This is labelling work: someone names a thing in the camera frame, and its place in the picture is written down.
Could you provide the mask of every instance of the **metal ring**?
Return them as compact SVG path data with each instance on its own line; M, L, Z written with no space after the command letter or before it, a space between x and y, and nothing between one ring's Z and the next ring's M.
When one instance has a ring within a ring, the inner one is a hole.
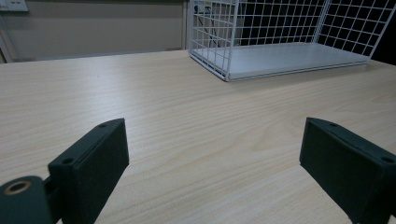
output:
M18 194L21 193L27 189L30 188L30 186L32 185L32 182L28 181L28 180L20 180L18 182L15 182L11 185L9 185L5 190L4 193L6 195L14 195L14 194Z

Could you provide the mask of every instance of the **table surface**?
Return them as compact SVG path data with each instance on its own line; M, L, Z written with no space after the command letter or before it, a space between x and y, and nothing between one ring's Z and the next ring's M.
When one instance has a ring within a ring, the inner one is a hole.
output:
M299 165L305 118L396 153L395 109L374 61L233 83L187 51L0 64L0 185L125 118L131 164L96 223L350 223Z

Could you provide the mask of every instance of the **wire mesh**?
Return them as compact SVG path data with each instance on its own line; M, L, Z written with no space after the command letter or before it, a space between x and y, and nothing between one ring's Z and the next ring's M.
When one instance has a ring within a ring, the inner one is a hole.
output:
M254 46L317 44L359 55L355 63L366 63L394 11L394 0L191 1L190 54L225 79L235 64L236 49Z

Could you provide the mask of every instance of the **gray wall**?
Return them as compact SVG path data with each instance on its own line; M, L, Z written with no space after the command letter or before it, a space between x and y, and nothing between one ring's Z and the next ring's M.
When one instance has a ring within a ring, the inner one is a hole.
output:
M23 61L182 48L183 0L27 0L2 12Z

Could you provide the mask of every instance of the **wire basket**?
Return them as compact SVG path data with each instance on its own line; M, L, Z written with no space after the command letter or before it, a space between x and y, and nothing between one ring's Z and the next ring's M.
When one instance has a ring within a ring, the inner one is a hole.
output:
M367 63L394 0L190 3L190 56L223 80Z

